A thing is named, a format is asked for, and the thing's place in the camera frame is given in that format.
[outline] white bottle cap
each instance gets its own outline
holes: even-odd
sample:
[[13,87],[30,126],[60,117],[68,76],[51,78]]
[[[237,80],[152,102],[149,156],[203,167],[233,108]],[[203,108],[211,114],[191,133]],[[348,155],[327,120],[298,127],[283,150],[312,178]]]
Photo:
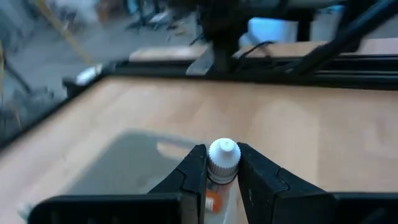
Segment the white bottle cap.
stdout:
[[238,173],[241,150],[228,138],[220,138],[211,143],[208,150],[208,175],[217,184],[228,184]]

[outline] black cable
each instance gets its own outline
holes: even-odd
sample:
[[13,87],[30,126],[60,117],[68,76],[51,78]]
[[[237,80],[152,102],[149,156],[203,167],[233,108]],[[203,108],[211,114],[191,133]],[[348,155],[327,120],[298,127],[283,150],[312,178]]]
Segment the black cable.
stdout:
[[251,52],[255,51],[256,49],[258,49],[259,47],[266,53],[266,57],[269,57],[270,59],[272,59],[272,52],[267,48],[268,45],[270,44],[274,44],[274,42],[272,41],[263,41],[260,44],[257,44],[256,46],[252,47],[250,50],[248,50],[247,52],[243,53],[239,59],[241,58],[246,58]]
[[4,59],[4,68],[6,71],[9,72],[9,75],[12,76],[15,80],[17,80],[18,84],[20,84],[20,86],[22,87],[22,89],[26,92],[26,93],[31,93],[32,92],[32,88],[29,86],[29,84],[24,80],[24,78],[22,77],[22,75],[17,72],[17,70],[15,70],[14,67],[12,67],[7,61],[6,59]]
[[350,22],[345,29],[339,31],[332,41],[303,56],[298,64],[293,62],[292,69],[286,72],[296,76],[313,75],[315,71],[333,60],[353,42],[363,38],[397,15],[397,8],[398,0],[378,1],[357,19]]
[[[4,98],[1,99],[1,104],[0,104],[0,122],[1,122],[1,120],[3,119],[3,117],[2,117],[3,102],[4,102]],[[3,140],[3,136],[6,136],[6,135],[3,133],[3,132],[5,132],[5,131],[4,131],[5,129],[6,129],[6,125],[4,125],[3,128],[0,128],[0,131],[1,131],[1,133],[0,133],[0,142]]]
[[[271,41],[264,41],[264,42],[261,42],[255,35],[253,35],[251,32],[248,32],[247,34],[246,34],[246,37],[249,39],[249,41],[250,41],[250,43],[253,45],[253,46],[257,46],[257,45],[259,45],[259,44],[267,44],[268,42],[271,42]],[[260,48],[260,50],[262,50],[262,52],[264,53],[264,55],[268,55],[269,57],[270,57],[270,59],[271,59],[271,57],[272,57],[272,52],[266,47],[267,45],[265,45],[265,46],[258,46],[258,47],[261,47]]]
[[3,125],[4,125],[4,134],[3,134],[3,136],[4,136],[4,138],[3,138],[3,140],[5,140],[5,139],[7,139],[7,119],[4,119],[4,121],[3,121]]
[[243,54],[238,58],[238,61],[240,62],[240,65],[238,65],[238,67],[236,68],[235,73],[240,72],[240,71],[242,70],[242,68],[244,68],[245,66],[248,65],[248,63],[244,63],[245,59],[247,58],[247,56],[248,56],[251,52],[255,51],[255,50],[258,49],[258,48],[261,48],[261,49],[262,49],[262,51],[263,51],[264,54],[266,55],[266,59],[268,59],[268,60],[270,61],[271,67],[274,67],[274,66],[275,66],[275,61],[274,61],[274,59],[272,58],[272,52],[267,48],[267,46],[270,45],[270,44],[274,44],[274,42],[269,41],[269,40],[263,41],[263,42],[261,42],[261,43],[255,45],[254,47],[252,47],[252,48],[251,48],[250,50],[248,50],[247,52],[243,53]]
[[198,40],[200,40],[201,38],[203,38],[204,34],[201,33],[199,34],[199,36],[197,36],[192,42],[189,43],[189,46],[194,45]]

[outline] clamp jaw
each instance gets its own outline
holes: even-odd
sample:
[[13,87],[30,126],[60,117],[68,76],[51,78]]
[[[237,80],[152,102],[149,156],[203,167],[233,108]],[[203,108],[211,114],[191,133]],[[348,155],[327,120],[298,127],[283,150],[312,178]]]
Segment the clamp jaw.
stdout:
[[[238,146],[238,182],[250,224],[398,223],[398,194],[326,192],[248,144]],[[198,145],[146,195],[54,197],[38,204],[28,223],[202,224],[206,178],[207,151]]]

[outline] floor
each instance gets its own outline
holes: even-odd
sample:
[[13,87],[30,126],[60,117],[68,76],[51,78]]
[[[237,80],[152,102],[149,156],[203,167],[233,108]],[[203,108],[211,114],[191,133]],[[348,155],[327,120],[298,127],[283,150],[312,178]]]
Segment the floor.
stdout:
[[[333,37],[336,22],[341,11],[336,9],[331,13],[319,13],[313,22],[312,40],[330,40]],[[106,63],[111,60],[126,58],[131,52],[141,47],[156,47],[165,45],[188,45],[195,38],[194,20],[188,19],[182,25],[185,32],[176,35],[175,30],[126,30],[126,26],[134,18],[124,18],[104,26],[95,25],[78,31],[75,35],[80,47],[91,55],[95,63]],[[398,37],[398,17],[387,22],[369,37]],[[293,42],[297,31],[294,22],[284,22],[272,19],[253,19],[250,23],[251,32],[260,40],[278,42]],[[242,44],[248,44],[243,37]],[[74,77],[88,65],[77,56],[71,47],[53,28],[41,27],[9,61],[24,76],[34,88],[47,86],[57,96],[64,97],[62,77]],[[4,81],[5,96],[11,96],[18,84],[6,77]]]

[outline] transparent plastic sheet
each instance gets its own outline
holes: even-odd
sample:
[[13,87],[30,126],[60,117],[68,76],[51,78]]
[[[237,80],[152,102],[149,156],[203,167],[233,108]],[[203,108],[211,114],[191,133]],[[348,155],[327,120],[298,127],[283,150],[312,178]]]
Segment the transparent plastic sheet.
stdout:
[[[129,131],[116,138],[94,160],[64,195],[146,194],[167,177],[200,141],[147,131]],[[205,223],[236,223],[236,184],[229,192],[228,204],[222,211],[205,213]],[[27,218],[34,205],[19,211]]]

